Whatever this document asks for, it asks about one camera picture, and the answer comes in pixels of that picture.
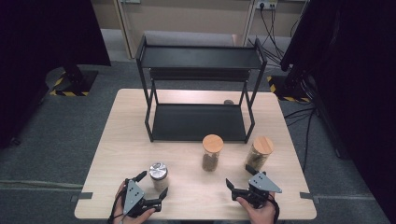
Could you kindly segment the dark curtain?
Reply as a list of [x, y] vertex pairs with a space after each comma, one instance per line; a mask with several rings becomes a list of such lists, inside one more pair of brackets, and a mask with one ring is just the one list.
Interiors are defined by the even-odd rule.
[[310, 0], [281, 61], [312, 77], [339, 139], [396, 224], [396, 0]]
[[110, 65], [91, 0], [0, 0], [0, 149], [48, 89], [48, 72]]

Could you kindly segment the wooden-lid glass jar green leaves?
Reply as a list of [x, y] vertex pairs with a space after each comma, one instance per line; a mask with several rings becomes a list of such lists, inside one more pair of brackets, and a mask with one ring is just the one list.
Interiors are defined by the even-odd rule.
[[274, 144], [272, 140], [266, 136], [258, 136], [251, 145], [246, 156], [245, 164], [251, 166], [255, 170], [260, 170], [273, 151]]

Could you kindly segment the white-framed beige partition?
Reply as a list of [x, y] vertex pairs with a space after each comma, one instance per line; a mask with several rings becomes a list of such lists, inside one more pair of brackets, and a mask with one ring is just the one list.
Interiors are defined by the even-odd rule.
[[113, 0], [127, 55], [146, 32], [244, 46], [257, 0]]

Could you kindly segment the person's right hand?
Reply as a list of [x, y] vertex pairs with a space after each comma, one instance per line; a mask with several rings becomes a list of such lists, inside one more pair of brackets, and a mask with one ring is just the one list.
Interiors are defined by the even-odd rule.
[[237, 197], [236, 201], [246, 210], [251, 224], [275, 224], [276, 208], [271, 203], [255, 209], [241, 197]]

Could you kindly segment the black stand base striped tape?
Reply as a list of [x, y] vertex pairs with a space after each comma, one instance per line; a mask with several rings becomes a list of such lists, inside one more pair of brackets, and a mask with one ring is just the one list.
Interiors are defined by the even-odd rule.
[[268, 76], [267, 81], [270, 92], [276, 95], [281, 101], [309, 103], [310, 99], [300, 84], [294, 87], [287, 87], [284, 76]]
[[56, 80], [49, 94], [87, 96], [97, 75], [98, 72], [95, 70], [81, 70], [77, 65], [68, 66]]

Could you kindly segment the person's left hand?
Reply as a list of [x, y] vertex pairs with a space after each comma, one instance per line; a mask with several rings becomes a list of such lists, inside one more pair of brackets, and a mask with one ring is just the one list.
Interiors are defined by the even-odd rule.
[[123, 214], [123, 205], [120, 199], [117, 199], [114, 205], [114, 211], [112, 215], [114, 216], [111, 224], [143, 224], [149, 217], [155, 212], [154, 208], [149, 209], [144, 212], [139, 217], [128, 217]]

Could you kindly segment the metal-lid glass jar white powder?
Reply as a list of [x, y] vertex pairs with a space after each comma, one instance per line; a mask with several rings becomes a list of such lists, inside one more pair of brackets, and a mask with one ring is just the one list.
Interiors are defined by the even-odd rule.
[[168, 187], [168, 169], [163, 162], [153, 163], [149, 167], [149, 176], [157, 191], [162, 191]]

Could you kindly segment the grey table bracket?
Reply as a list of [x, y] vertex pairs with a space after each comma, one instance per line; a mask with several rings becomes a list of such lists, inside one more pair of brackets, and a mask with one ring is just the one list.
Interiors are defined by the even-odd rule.
[[92, 198], [92, 192], [81, 192], [78, 195], [72, 195], [70, 202], [76, 203], [78, 200], [87, 200]]
[[320, 203], [320, 198], [308, 192], [300, 192], [301, 199], [311, 200], [313, 203]]

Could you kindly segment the white wall outlet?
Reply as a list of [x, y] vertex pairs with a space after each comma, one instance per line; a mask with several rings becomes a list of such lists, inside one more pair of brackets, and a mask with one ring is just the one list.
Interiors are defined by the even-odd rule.
[[275, 10], [278, 0], [258, 0], [256, 3], [257, 9]]

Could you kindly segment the black metal shelf rack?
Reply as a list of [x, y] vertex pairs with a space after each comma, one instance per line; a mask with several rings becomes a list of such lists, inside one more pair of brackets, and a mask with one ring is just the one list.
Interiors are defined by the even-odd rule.
[[[201, 141], [211, 133], [225, 141], [248, 141], [255, 126], [252, 106], [267, 65], [259, 40], [251, 47], [204, 47], [150, 45], [142, 38], [135, 60], [150, 141]], [[236, 104], [162, 103], [158, 81], [238, 82], [242, 90]]]

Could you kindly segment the wooden-lid glass jar brown spice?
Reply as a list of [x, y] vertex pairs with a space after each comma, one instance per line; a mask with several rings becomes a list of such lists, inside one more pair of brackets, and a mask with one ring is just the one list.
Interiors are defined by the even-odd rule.
[[223, 140], [216, 134], [209, 134], [203, 139], [204, 155], [202, 168], [207, 172], [214, 172], [219, 163], [219, 154], [223, 149]]

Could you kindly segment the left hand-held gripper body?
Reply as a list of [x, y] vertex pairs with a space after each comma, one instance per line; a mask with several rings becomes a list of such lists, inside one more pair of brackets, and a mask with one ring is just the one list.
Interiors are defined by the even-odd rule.
[[153, 209], [155, 212], [162, 210], [162, 200], [160, 198], [146, 200], [145, 192], [132, 179], [126, 180], [123, 192], [122, 213], [125, 216], [139, 217], [149, 209]]

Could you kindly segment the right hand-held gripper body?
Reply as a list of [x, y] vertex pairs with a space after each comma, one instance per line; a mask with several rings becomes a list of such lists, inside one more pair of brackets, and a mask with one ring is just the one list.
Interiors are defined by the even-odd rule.
[[236, 189], [231, 192], [232, 200], [237, 197], [245, 199], [254, 208], [261, 208], [269, 200], [270, 193], [281, 193], [282, 189], [275, 184], [266, 173], [258, 172], [249, 179], [247, 189]]

